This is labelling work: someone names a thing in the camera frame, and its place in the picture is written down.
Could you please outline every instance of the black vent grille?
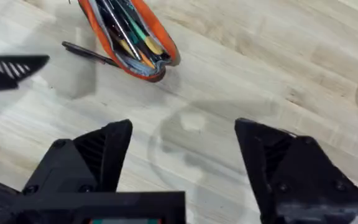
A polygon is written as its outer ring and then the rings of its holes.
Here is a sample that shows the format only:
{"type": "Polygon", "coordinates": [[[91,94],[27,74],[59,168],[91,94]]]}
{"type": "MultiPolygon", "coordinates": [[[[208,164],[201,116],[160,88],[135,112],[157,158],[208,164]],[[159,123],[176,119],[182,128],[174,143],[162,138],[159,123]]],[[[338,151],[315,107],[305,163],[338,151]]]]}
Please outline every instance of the black vent grille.
{"type": "Polygon", "coordinates": [[[271,180],[277,167],[287,154],[288,148],[291,145],[293,138],[284,138],[273,146],[265,146],[265,158],[266,158],[266,178],[268,181],[271,180]]]}
{"type": "Polygon", "coordinates": [[[103,132],[90,133],[86,135],[86,138],[74,140],[77,150],[80,152],[97,181],[101,179],[105,142],[106,136],[103,132]]]}

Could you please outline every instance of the bolt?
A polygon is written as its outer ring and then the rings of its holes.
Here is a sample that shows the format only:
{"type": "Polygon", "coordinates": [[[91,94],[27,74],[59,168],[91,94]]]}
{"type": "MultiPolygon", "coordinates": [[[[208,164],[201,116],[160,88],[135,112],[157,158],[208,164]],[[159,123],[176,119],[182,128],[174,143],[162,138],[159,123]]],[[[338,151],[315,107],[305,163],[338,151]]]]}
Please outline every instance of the bolt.
{"type": "Polygon", "coordinates": [[[61,148],[63,147],[64,145],[66,144],[66,141],[62,140],[62,139],[59,139],[59,140],[56,140],[52,146],[55,147],[55,148],[61,148]]]}
{"type": "Polygon", "coordinates": [[[313,142],[313,139],[312,139],[312,138],[306,137],[306,139],[305,139],[305,143],[306,143],[306,144],[311,144],[312,142],[313,142]]]}
{"type": "Polygon", "coordinates": [[[38,185],[31,185],[23,190],[24,195],[32,195],[38,191],[38,185]]]}
{"type": "Polygon", "coordinates": [[[290,187],[285,183],[279,183],[278,189],[283,193],[287,193],[288,191],[290,191],[290,187]]]}
{"type": "Polygon", "coordinates": [[[346,190],[346,185],[342,181],[337,180],[337,181],[335,181],[335,188],[338,191],[345,191],[346,190]]]}
{"type": "Polygon", "coordinates": [[[78,192],[91,192],[93,191],[93,187],[90,185],[82,185],[79,189],[78,192]]]}

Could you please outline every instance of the pen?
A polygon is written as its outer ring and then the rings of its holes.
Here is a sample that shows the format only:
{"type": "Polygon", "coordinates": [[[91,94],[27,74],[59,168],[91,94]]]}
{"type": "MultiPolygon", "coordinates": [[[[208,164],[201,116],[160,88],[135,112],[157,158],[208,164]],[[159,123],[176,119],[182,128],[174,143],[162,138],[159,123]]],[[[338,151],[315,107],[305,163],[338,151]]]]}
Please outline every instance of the pen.
{"type": "Polygon", "coordinates": [[[93,51],[90,51],[90,50],[80,47],[78,45],[72,44],[67,41],[63,41],[62,45],[66,48],[67,51],[69,51],[73,54],[77,54],[79,56],[86,57],[86,58],[99,60],[101,63],[108,63],[109,65],[118,67],[118,65],[110,58],[104,57],[100,54],[97,54],[93,51]]]}
{"type": "Polygon", "coordinates": [[[119,18],[117,17],[117,15],[115,15],[114,13],[114,7],[112,6],[111,2],[107,1],[107,0],[101,0],[102,3],[104,4],[104,6],[106,7],[108,13],[110,13],[112,19],[114,20],[114,23],[116,24],[117,29],[120,31],[120,33],[123,35],[124,40],[127,42],[129,48],[131,49],[131,52],[134,54],[135,58],[138,61],[142,60],[142,57],[140,56],[139,52],[137,51],[137,49],[135,48],[134,44],[132,43],[132,41],[130,40],[130,38],[128,37],[128,35],[126,34],[119,18]]]}
{"type": "Polygon", "coordinates": [[[162,48],[153,40],[153,38],[151,38],[150,36],[146,36],[147,32],[143,29],[143,27],[138,26],[138,24],[136,23],[134,18],[131,15],[129,15],[129,12],[124,8],[124,6],[119,1],[115,1],[115,2],[119,5],[121,10],[124,12],[126,17],[128,18],[128,20],[131,23],[131,25],[134,27],[135,32],[137,33],[137,35],[146,43],[148,48],[153,53],[155,53],[157,55],[162,54],[163,53],[162,48]]]}

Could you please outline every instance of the wood grain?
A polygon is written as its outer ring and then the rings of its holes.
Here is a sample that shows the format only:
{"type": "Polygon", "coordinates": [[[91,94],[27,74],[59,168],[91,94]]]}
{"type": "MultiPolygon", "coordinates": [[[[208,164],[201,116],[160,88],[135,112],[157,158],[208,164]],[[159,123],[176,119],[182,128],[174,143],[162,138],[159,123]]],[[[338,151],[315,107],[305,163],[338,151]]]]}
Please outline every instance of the wood grain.
{"type": "Polygon", "coordinates": [[[147,0],[181,64],[159,83],[103,54],[77,3],[0,0],[0,54],[49,54],[0,92],[0,182],[21,189],[49,145],[129,118],[119,190],[186,190],[189,223],[259,223],[234,133],[245,117],[314,136],[358,184],[358,1],[147,0]]]}

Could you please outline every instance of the wooden table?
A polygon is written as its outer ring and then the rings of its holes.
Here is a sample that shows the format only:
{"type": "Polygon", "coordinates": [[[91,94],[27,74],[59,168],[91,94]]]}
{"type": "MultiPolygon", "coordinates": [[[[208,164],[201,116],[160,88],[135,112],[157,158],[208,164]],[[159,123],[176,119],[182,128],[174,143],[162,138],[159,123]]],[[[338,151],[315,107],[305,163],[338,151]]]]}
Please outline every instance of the wooden table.
{"type": "Polygon", "coordinates": [[[148,0],[181,64],[153,84],[66,52],[102,52],[77,2],[0,0],[0,54],[49,54],[0,92],[0,182],[49,145],[129,118],[119,190],[186,190],[188,221],[259,223],[234,133],[245,117],[314,136],[358,184],[358,1],[148,0]]]}

